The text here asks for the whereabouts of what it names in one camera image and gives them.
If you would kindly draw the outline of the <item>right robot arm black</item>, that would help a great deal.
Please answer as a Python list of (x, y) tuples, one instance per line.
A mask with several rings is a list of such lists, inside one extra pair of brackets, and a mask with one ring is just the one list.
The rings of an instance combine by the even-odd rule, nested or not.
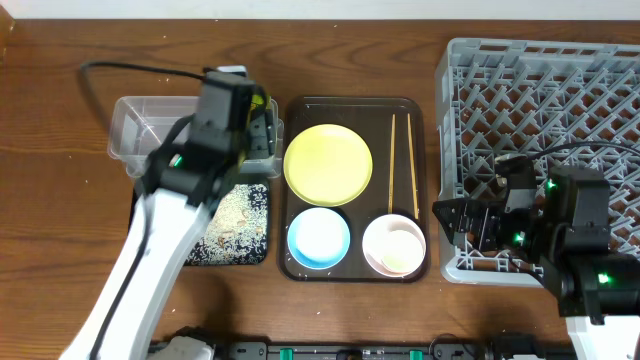
[(507, 185), (502, 200), (439, 200), (432, 211), (448, 241), (473, 238), (480, 252), (507, 249), (542, 267), (537, 280), (558, 303), (580, 359), (639, 356), (639, 262), (610, 249), (609, 183), (594, 169), (549, 171), (545, 201), (532, 161), (513, 159), (497, 174)]

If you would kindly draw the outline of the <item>green snack wrapper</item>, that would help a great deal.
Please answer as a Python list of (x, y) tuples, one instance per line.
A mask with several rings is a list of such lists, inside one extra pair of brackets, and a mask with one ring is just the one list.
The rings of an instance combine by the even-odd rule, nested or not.
[(268, 97), (264, 94), (254, 94), (251, 99), (249, 119), (254, 121), (263, 116), (267, 108)]

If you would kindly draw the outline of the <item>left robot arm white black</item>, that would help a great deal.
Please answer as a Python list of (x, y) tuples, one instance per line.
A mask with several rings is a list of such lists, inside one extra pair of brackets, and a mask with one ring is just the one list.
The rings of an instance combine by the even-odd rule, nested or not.
[(241, 65), (208, 69), (196, 111), (177, 120), (145, 160), (123, 249), (64, 359), (143, 359), (189, 253), (221, 200), (247, 179), (252, 121), (269, 104)]

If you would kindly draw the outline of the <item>light blue bowl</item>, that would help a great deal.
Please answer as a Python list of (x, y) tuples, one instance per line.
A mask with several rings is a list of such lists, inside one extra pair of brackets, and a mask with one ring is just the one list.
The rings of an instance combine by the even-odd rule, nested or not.
[(329, 208), (314, 207), (299, 213), (287, 230), (287, 247), (300, 265), (329, 269), (346, 256), (351, 233), (346, 220)]

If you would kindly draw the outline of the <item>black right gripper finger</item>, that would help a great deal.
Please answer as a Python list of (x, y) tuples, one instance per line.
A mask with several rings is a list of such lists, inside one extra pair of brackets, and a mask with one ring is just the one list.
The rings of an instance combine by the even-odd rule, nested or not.
[(459, 243), (456, 237), (467, 233), (465, 221), (462, 218), (440, 220), (440, 225), (449, 243)]
[(433, 203), (432, 212), (441, 225), (457, 225), (468, 203), (468, 198), (439, 200)]

